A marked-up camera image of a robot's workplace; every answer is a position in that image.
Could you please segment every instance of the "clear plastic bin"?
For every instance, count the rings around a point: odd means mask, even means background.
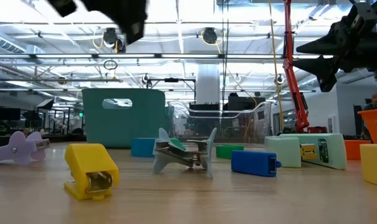
[[[170,135],[181,140],[207,139],[213,128],[215,142],[260,143],[271,132],[271,103],[246,111],[191,110],[181,101],[168,102]]]

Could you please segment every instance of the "lavender plastic piece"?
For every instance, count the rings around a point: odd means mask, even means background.
[[[15,164],[28,165],[36,149],[35,141],[27,141],[24,133],[16,131],[10,137],[9,144],[0,147],[0,161],[11,159]]]
[[[35,152],[31,153],[31,158],[33,158],[35,160],[38,160],[38,161],[44,160],[46,158],[45,149],[47,147],[49,147],[49,140],[46,139],[44,141],[42,139],[41,133],[38,132],[38,131],[36,131],[36,132],[31,133],[30,135],[28,135],[27,141],[33,141],[33,142],[43,143],[43,144],[41,144],[41,147],[38,147],[38,145],[37,145],[37,149],[35,150]]]

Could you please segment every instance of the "mint green block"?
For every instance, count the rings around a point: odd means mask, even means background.
[[[234,151],[244,151],[241,145],[222,145],[216,147],[216,157],[221,159],[231,159],[231,153]]]
[[[170,141],[180,149],[186,150],[186,147],[184,147],[183,144],[177,138],[171,138]]]
[[[302,157],[300,156],[299,138],[267,136],[264,139],[264,147],[267,152],[275,152],[277,160],[283,167],[302,167]]]
[[[346,169],[345,142],[341,134],[282,134],[280,137],[298,138],[299,144],[315,144],[317,159],[309,159],[306,162],[334,169]],[[327,143],[329,162],[322,162],[320,160],[319,140],[326,141]]]

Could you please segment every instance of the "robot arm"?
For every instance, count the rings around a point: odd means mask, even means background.
[[[65,17],[77,9],[73,0],[48,0],[56,11]],[[108,16],[126,34],[126,43],[131,44],[144,35],[147,19],[146,0],[82,0],[88,11],[99,11]]]
[[[354,68],[377,69],[377,1],[370,6],[359,2],[349,15],[333,23],[328,34],[297,48],[305,54],[319,54],[317,59],[293,61],[293,66],[312,73],[321,91],[328,92],[336,84],[339,69],[351,72]]]

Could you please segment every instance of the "blue plastic block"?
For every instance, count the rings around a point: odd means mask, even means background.
[[[231,153],[231,169],[234,172],[275,177],[281,163],[276,160],[276,153],[233,151]]]
[[[135,138],[132,141],[131,155],[134,157],[154,158],[152,151],[156,145],[156,138]]]

